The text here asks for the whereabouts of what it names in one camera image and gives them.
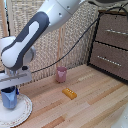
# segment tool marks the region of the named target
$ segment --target drawer handle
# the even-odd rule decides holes
[[[116,31],[113,31],[112,29],[111,30],[105,30],[105,31],[128,36],[128,33],[116,32]]]
[[[115,65],[117,65],[117,66],[120,66],[121,67],[121,65],[120,64],[118,64],[118,63],[116,63],[116,62],[113,62],[113,61],[111,61],[111,60],[108,60],[108,59],[106,59],[106,58],[103,58],[103,57],[100,57],[100,56],[97,56],[98,58],[100,58],[100,59],[102,59],[102,60],[105,60],[105,61],[107,61],[107,62],[110,62],[110,63],[112,63],[112,64],[115,64]]]

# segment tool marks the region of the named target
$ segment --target yellow sponge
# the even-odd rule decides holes
[[[68,96],[71,100],[73,100],[74,98],[77,97],[77,94],[75,92],[73,92],[72,90],[70,90],[69,88],[66,88],[64,90],[62,90],[62,92]]]

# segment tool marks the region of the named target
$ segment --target pink cup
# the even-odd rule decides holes
[[[56,80],[60,83],[66,81],[67,68],[66,67],[57,67],[56,70]]]

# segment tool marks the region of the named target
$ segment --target wire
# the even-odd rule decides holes
[[[127,2],[126,4],[124,4],[124,5],[121,5],[121,7],[124,8],[126,5],[128,5],[128,2]]]
[[[67,56],[67,55],[74,49],[74,47],[79,43],[79,41],[80,41],[81,38],[84,36],[84,34],[86,34],[86,33],[88,32],[88,30],[95,24],[95,22],[98,21],[98,20],[100,19],[100,17],[103,16],[105,13],[107,13],[107,12],[113,10],[113,9],[121,9],[121,10],[123,10],[123,11],[126,13],[126,15],[127,15],[127,20],[128,20],[128,12],[127,12],[126,9],[124,9],[122,6],[120,6],[120,7],[113,7],[113,8],[108,9],[107,11],[101,13],[101,15],[99,15],[99,17],[98,17],[96,20],[94,20],[93,23],[91,23],[91,25],[84,31],[84,33],[83,33],[83,34],[81,35],[81,37],[77,40],[77,42],[73,45],[73,47],[69,50],[69,52],[67,52],[62,58],[60,58],[59,60],[57,60],[57,61],[54,62],[53,64],[51,64],[51,65],[49,65],[49,66],[47,66],[47,67],[45,67],[45,68],[42,68],[42,69],[33,71],[32,73],[36,73],[36,72],[39,72],[39,71],[44,70],[44,69],[46,69],[46,68],[49,68],[49,67],[53,66],[54,64],[58,63],[59,61],[61,61],[65,56]]]

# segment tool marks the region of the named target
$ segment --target wooden dresser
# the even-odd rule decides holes
[[[100,18],[88,64],[128,80],[128,21],[125,15],[109,13]]]

